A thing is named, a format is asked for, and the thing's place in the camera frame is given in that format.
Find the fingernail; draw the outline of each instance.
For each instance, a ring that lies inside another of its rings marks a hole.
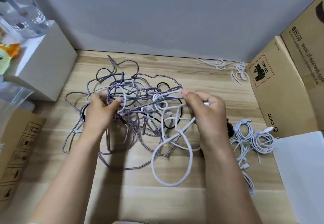
[[[189,92],[193,92],[193,91],[191,91],[189,89],[182,89],[181,90],[182,97],[185,97]]]

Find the wooden table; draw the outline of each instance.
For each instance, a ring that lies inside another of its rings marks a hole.
[[[165,74],[176,78],[185,88],[201,90],[222,97],[226,102],[227,117],[235,125],[242,118],[251,119],[254,129],[265,128],[264,119],[248,82],[239,85],[230,76],[230,71],[218,71],[212,66],[191,58],[175,58],[139,54],[79,51],[79,57],[59,100],[56,103],[39,102],[36,112],[46,116],[47,122],[38,139],[34,152],[24,171],[22,181],[11,206],[0,217],[0,223],[21,224],[33,212],[42,194],[64,163],[67,155],[61,147],[68,132],[78,120],[78,113],[64,100],[71,91],[86,91],[86,83],[93,79],[103,66],[111,67],[110,54],[117,62],[136,60],[140,72],[149,75]],[[130,76],[135,65],[125,63],[119,70]],[[152,79],[152,84],[166,81]],[[71,96],[80,106],[85,98]],[[196,127],[188,131],[191,143],[199,142]],[[138,166],[151,158],[140,143],[127,155],[114,154],[111,163]],[[247,155],[250,168],[246,173],[254,182],[256,193],[253,201],[264,223],[295,223],[273,154]],[[158,176],[168,182],[178,181],[188,166],[188,153],[175,150],[169,159],[158,158],[155,162]],[[205,223],[205,163],[200,153],[195,153],[191,173],[183,184],[164,187],[153,177],[151,167],[122,173],[107,170],[98,161],[85,223],[112,223],[129,220],[147,223]]]

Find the gray wall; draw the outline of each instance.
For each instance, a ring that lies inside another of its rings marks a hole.
[[[313,0],[36,0],[78,49],[250,61]]]

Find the tangled cable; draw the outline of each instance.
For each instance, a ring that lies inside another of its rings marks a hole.
[[[241,62],[241,61],[231,61],[231,62],[226,64],[225,61],[221,60],[221,59],[209,60],[209,61],[205,61],[205,60],[203,60],[201,58],[196,58],[196,59],[201,61],[201,63],[199,63],[198,65],[200,65],[202,63],[205,63],[207,65],[214,66],[219,71],[223,71],[225,69],[230,69],[232,77],[240,85],[242,85],[240,80],[243,80],[243,81],[249,80],[250,81],[249,76],[245,71],[245,64],[243,62]],[[234,63],[237,63],[237,64],[233,65],[232,67],[226,67],[226,66],[234,64]]]
[[[231,138],[230,143],[237,143],[237,146],[234,148],[234,151],[236,151],[237,148],[240,148],[241,150],[241,153],[236,158],[236,160],[242,169],[243,177],[249,185],[250,194],[252,195],[255,192],[253,182],[243,171],[244,169],[250,167],[250,165],[246,163],[246,154],[251,150],[255,150],[256,152],[262,154],[268,154],[272,152],[275,138],[269,133],[273,129],[273,127],[268,127],[263,131],[253,132],[253,128],[250,122],[251,120],[249,119],[242,119],[235,125],[234,134],[236,137]],[[242,125],[245,125],[248,128],[248,134],[246,136],[244,136],[241,132]]]
[[[135,144],[136,140],[139,140],[140,143],[150,152],[152,152],[152,158],[151,160],[147,161],[146,163],[131,167],[131,168],[116,168],[108,164],[108,162],[104,159],[103,155],[110,155],[112,153],[118,153],[125,151],[125,149],[115,149],[112,150],[110,146],[110,139],[108,131],[105,132],[106,137],[106,148],[107,151],[100,151],[98,154],[99,159],[110,169],[112,170],[133,170],[133,169],[140,169],[151,163],[152,166],[152,172],[155,177],[155,179],[160,182],[163,185],[166,186],[176,186],[182,183],[185,178],[188,176],[191,166],[192,166],[192,160],[193,155],[192,152],[195,150],[199,150],[200,147],[192,148],[187,137],[185,136],[184,132],[190,127],[191,124],[195,121],[195,118],[183,118],[183,107],[185,104],[182,103],[182,97],[176,97],[172,96],[173,94],[181,92],[180,89],[183,88],[180,83],[178,83],[175,79],[166,76],[166,75],[155,75],[150,76],[144,73],[139,73],[139,65],[137,62],[133,60],[124,60],[120,63],[116,63],[116,61],[111,58],[108,55],[108,58],[113,66],[113,69],[110,70],[109,68],[103,67],[100,68],[97,73],[95,79],[90,80],[87,83],[87,93],[84,92],[70,92],[66,95],[66,101],[74,107],[74,109],[79,113],[79,121],[76,123],[76,125],[73,127],[71,132],[68,134],[67,138],[65,139],[62,151],[64,153],[69,153],[67,150],[65,150],[65,147],[67,145],[67,142],[69,138],[75,135],[75,133],[79,133],[82,131],[80,129],[86,119],[85,111],[87,107],[89,106],[89,97],[91,94],[97,92],[97,91],[107,91],[106,96],[106,103],[109,104],[112,102],[112,100],[122,97],[121,106],[122,108],[117,112],[116,119],[120,119],[127,127],[126,129],[126,135],[124,142],[127,140],[127,138],[130,136],[129,131],[131,130],[132,138],[129,146],[126,148],[126,150],[132,148],[132,146]],[[125,78],[125,72],[117,73],[117,67],[125,62],[132,62],[135,63],[137,66],[137,71],[134,75],[132,75],[130,78]],[[108,71],[108,75],[104,75],[99,77],[99,73],[102,71]],[[145,77],[149,78],[156,78],[159,77],[165,77],[177,84],[175,87],[170,87],[168,83],[160,82],[156,85],[156,87],[151,86]],[[92,82],[97,83],[103,83],[107,79],[112,78],[112,82],[107,87],[103,88],[95,88],[95,90],[90,91],[89,85]],[[162,90],[161,86],[167,86],[167,90]],[[87,96],[87,102],[78,109],[74,104],[69,102],[68,96],[72,94],[83,94]],[[169,102],[179,102],[179,105],[175,106],[169,106]],[[173,113],[171,110],[176,109],[176,114],[173,116]],[[178,128],[178,124],[181,120],[189,120],[189,123],[186,124],[186,126],[183,129]],[[170,138],[167,137],[167,131],[170,129],[175,129],[177,132],[175,135],[171,136]],[[143,135],[153,136],[153,137],[159,137],[159,145],[155,149],[149,148],[144,141],[142,140]],[[183,137],[184,141],[186,142],[187,147],[183,147],[178,144],[178,140]],[[166,144],[171,143],[172,147],[168,150],[166,154],[161,153],[161,147]],[[154,158],[158,156],[163,157],[169,157],[172,150],[178,147],[183,150],[189,151],[189,165],[187,172],[182,177],[182,179],[176,183],[165,183],[161,181],[155,174],[154,171]]]

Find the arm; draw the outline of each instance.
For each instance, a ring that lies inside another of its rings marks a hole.
[[[120,99],[105,106],[92,95],[83,132],[28,223],[84,222],[99,153],[99,143],[118,110]]]
[[[183,90],[182,96],[196,117],[205,157],[208,223],[261,224],[229,142],[224,101],[199,91]]]

